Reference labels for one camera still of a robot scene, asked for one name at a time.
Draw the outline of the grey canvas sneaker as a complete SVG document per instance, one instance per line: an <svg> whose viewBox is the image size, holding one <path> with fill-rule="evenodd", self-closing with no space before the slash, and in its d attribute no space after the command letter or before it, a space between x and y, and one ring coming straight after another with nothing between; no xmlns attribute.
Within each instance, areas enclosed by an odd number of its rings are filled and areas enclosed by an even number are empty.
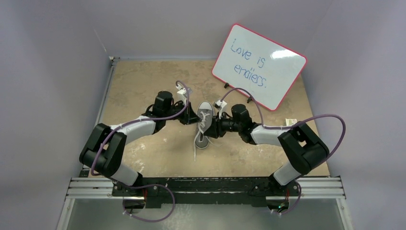
<svg viewBox="0 0 406 230"><path fill-rule="evenodd" d="M209 138L204 133L212 124L214 108L209 102L202 102L197 109L197 115L200 118L200 122L197 123L194 144L195 147L204 149L210 142Z"/></svg>

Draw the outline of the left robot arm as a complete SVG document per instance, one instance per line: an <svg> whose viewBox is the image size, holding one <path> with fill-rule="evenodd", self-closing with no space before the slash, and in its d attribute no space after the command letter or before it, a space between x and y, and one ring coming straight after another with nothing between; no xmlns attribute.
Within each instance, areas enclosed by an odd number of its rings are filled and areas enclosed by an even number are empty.
<svg viewBox="0 0 406 230"><path fill-rule="evenodd" d="M92 175L121 182L129 195L139 195L143 176L123 163L125 146L159 132L168 120L178 120L183 125L199 122L189 102L189 91L183 88L177 95L180 99L174 102L170 92L160 91L154 104L135 120L115 126L97 124L80 153L80 163L90 167Z"/></svg>

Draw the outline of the pink framed whiteboard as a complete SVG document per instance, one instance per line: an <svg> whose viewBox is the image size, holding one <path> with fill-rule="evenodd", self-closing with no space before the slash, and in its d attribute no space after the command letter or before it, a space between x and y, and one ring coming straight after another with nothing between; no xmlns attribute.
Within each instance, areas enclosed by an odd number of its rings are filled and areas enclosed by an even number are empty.
<svg viewBox="0 0 406 230"><path fill-rule="evenodd" d="M212 75L230 87L249 91L259 104L275 111L306 63L305 56L234 24Z"/></svg>

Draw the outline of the white shoelace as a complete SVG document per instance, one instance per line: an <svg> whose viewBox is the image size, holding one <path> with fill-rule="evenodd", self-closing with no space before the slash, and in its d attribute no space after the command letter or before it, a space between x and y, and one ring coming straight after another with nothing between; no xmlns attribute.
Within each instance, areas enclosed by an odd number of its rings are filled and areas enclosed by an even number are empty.
<svg viewBox="0 0 406 230"><path fill-rule="evenodd" d="M203 109L199 112L199 117L201 118L201 121L197 124L197 129L196 129L196 135L194 137L193 143L193 159L194 163L197 162L197 149L205 149L209 146L209 144L215 146L215 147L220 147L222 144L214 144L209 137L204 136L204 131L203 129L210 125L211 122L209 122L209 118L213 117L213 114L211 111L207 109Z"/></svg>

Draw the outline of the small white green box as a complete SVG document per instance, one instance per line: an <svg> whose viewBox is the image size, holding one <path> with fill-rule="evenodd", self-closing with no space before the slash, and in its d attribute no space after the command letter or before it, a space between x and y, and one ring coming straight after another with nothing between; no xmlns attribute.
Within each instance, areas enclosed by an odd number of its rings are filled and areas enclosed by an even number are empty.
<svg viewBox="0 0 406 230"><path fill-rule="evenodd" d="M285 119L285 125L286 126L293 126L298 122L297 119L292 119L292 118L287 118Z"/></svg>

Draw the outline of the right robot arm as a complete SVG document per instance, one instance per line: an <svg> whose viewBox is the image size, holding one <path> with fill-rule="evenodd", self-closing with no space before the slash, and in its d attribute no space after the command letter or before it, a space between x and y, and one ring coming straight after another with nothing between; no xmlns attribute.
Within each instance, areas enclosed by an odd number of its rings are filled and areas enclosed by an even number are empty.
<svg viewBox="0 0 406 230"><path fill-rule="evenodd" d="M269 189L275 195L282 194L290 182L308 174L327 159L328 147L307 124L292 128L262 126L253 122L243 104L232 106L231 112L231 116L225 112L216 114L209 102L202 102L197 110L200 122L195 146L202 148L200 141L209 143L211 138L237 132L245 143L282 147L288 161L269 176Z"/></svg>

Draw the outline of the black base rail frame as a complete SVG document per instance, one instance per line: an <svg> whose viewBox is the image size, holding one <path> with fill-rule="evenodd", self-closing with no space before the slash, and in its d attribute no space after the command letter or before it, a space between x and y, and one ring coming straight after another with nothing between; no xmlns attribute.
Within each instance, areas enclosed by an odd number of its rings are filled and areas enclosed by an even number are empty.
<svg viewBox="0 0 406 230"><path fill-rule="evenodd" d="M286 209L296 200L344 199L339 177L302 177L284 187L267 177L146 177L144 188L129 188L102 177L70 180L67 199L129 200L146 208L163 204L251 205Z"/></svg>

